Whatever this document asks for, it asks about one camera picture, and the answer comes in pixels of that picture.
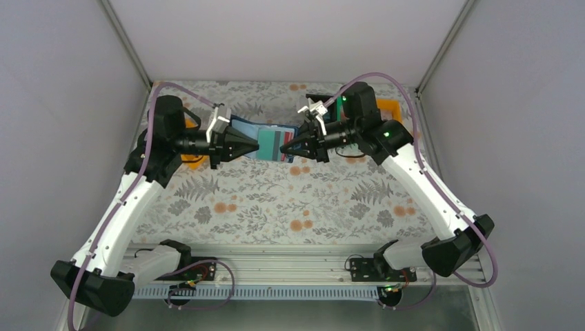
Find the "metal base plate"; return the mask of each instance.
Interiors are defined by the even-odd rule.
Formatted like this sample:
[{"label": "metal base plate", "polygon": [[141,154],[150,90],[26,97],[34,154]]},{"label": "metal base plate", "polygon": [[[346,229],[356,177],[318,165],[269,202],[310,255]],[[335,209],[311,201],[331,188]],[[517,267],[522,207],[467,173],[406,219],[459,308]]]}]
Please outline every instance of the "metal base plate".
[{"label": "metal base plate", "polygon": [[380,282],[380,281],[396,281],[396,282],[414,282],[417,280],[417,273],[411,272],[410,269],[404,268],[401,270],[391,270],[386,278],[383,278],[376,268],[374,268],[374,259],[367,258],[351,258],[349,260],[349,269],[351,272],[351,281],[355,282]]}]

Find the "enclosure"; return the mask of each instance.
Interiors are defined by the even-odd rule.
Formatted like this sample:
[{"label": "enclosure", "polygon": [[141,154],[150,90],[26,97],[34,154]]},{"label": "enclosure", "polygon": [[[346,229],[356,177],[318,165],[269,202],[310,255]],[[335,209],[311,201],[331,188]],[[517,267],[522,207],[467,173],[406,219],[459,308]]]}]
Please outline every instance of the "enclosure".
[{"label": "enclosure", "polygon": [[[175,83],[249,122],[300,127],[299,99],[334,95],[366,72],[401,83],[406,94],[366,80],[382,119],[402,123],[458,198],[493,218],[493,286],[438,277],[416,309],[375,303],[390,284],[355,281],[349,256],[435,231],[372,158],[330,150],[328,163],[239,157],[216,170],[204,159],[173,174],[124,261],[180,241],[234,270],[232,301],[212,312],[169,310],[168,283],[155,281],[95,329],[578,329],[584,14],[582,1],[545,0],[3,3],[2,329],[69,330],[51,267],[71,259],[116,196],[157,87]],[[179,97],[210,125],[213,109],[192,95],[160,95]],[[214,271],[189,305],[225,299],[232,277],[220,265]],[[413,271],[398,307],[432,285],[430,268]],[[485,283],[494,270],[480,250],[458,271]],[[76,304],[77,324],[94,315]]]}]

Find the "black mount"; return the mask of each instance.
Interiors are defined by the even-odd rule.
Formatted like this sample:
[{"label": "black mount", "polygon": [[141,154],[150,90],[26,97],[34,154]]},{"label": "black mount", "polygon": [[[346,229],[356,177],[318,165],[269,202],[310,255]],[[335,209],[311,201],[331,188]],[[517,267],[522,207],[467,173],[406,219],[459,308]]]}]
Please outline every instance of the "black mount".
[{"label": "black mount", "polygon": [[[181,154],[208,155],[210,167],[217,169],[223,162],[229,162],[249,152],[258,150],[257,141],[240,131],[226,127],[223,132],[213,132],[211,142],[206,133],[196,128],[187,128],[183,101],[175,96],[157,98],[155,121],[153,123],[150,159],[145,171],[147,181],[156,181],[166,187],[172,174],[182,163]],[[126,173],[138,172],[146,151],[146,130],[138,138],[137,147],[130,153],[124,166]]]},{"label": "black mount", "polygon": [[346,121],[325,124],[325,135],[319,122],[307,111],[297,137],[282,145],[280,151],[326,163],[329,162],[328,150],[356,143],[363,153],[381,164],[386,157],[397,155],[402,146],[414,142],[400,122],[381,119],[374,90],[368,84],[358,81],[341,99]]}]

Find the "gray leaf pattern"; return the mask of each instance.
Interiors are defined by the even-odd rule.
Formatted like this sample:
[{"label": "gray leaf pattern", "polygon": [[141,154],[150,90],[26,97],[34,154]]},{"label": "gray leaf pattern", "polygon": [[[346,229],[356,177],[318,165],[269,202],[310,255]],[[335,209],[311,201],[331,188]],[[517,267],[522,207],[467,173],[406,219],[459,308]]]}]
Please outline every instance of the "gray leaf pattern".
[{"label": "gray leaf pattern", "polygon": [[217,183],[218,180],[216,179],[214,181],[213,176],[211,176],[211,179],[202,177],[201,180],[191,177],[191,179],[186,180],[181,185],[181,188],[175,192],[175,196],[184,199],[195,199],[197,201],[199,198],[203,199],[208,194],[215,193],[215,191],[219,190]]},{"label": "gray leaf pattern", "polygon": [[199,224],[207,224],[211,220],[211,210],[208,206],[200,207],[193,216]]},{"label": "gray leaf pattern", "polygon": [[364,215],[370,211],[370,207],[364,205],[363,203],[358,203],[350,208],[349,215],[355,217],[356,219],[363,219]]},{"label": "gray leaf pattern", "polygon": [[360,184],[357,184],[355,191],[351,195],[351,199],[376,204],[376,202],[381,203],[383,198],[391,197],[394,194],[389,183],[384,183],[384,181],[378,182],[374,179],[371,181],[371,183],[361,181]]},{"label": "gray leaf pattern", "polygon": [[185,209],[191,206],[186,200],[178,200],[170,204],[167,211],[175,216],[179,216]]},{"label": "gray leaf pattern", "polygon": [[[339,83],[173,81],[232,113],[257,123],[300,126],[298,98],[308,92],[332,94]],[[406,102],[397,89],[371,84],[381,99],[399,100],[403,123],[412,132]],[[176,95],[202,119],[211,109],[177,89]],[[384,119],[390,119],[383,112]],[[141,129],[146,128],[146,117]],[[359,154],[347,146],[344,154]],[[329,152],[329,163],[295,157],[292,163],[238,158],[211,170],[183,164],[161,196],[145,212],[132,240],[159,243],[361,244],[432,234],[426,217],[395,178],[369,158],[343,159]]]},{"label": "gray leaf pattern", "polygon": [[388,227],[391,228],[392,226],[394,226],[394,217],[387,210],[380,210],[380,212],[378,212],[378,217],[376,218],[376,221],[382,224],[382,226],[384,226],[385,228]]}]

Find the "metal frame edge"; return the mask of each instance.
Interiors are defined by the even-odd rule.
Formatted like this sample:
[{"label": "metal frame edge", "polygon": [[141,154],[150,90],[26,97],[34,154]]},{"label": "metal frame edge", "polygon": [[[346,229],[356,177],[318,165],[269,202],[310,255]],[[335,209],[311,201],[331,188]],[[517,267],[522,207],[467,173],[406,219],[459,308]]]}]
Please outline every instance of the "metal frame edge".
[{"label": "metal frame edge", "polygon": [[103,13],[108,18],[110,24],[112,25],[112,28],[116,32],[116,35],[118,36],[118,40],[120,40],[120,43],[124,47],[124,50],[126,51],[126,54],[128,55],[128,57],[130,58],[132,65],[134,66],[134,68],[138,72],[140,79],[142,80],[145,87],[150,92],[152,81],[148,77],[148,74],[146,73],[146,69],[144,68],[144,65],[142,64],[142,62],[140,61],[138,53],[136,53],[134,46],[132,46],[132,43],[130,42],[130,38],[128,38],[126,31],[124,31],[122,23],[120,22],[118,16],[116,15],[116,11],[114,10],[114,7],[112,6],[110,0],[98,0],[97,2],[101,6]]},{"label": "metal frame edge", "polygon": [[465,23],[465,20],[467,20],[473,8],[475,7],[475,5],[477,5],[478,2],[479,0],[467,0],[463,7],[461,8],[459,15],[457,15],[455,22],[453,23],[451,29],[447,33],[447,36],[443,40],[441,47],[439,47],[437,54],[431,61],[429,67],[427,68],[426,72],[424,73],[421,79],[421,82],[417,88],[419,93],[423,92],[426,86],[428,85],[428,82],[434,75],[436,69],[439,67],[439,64],[443,60],[443,57],[451,47],[451,44],[455,40],[455,37],[457,36],[457,34],[459,34],[459,31],[461,30],[463,24]]}]

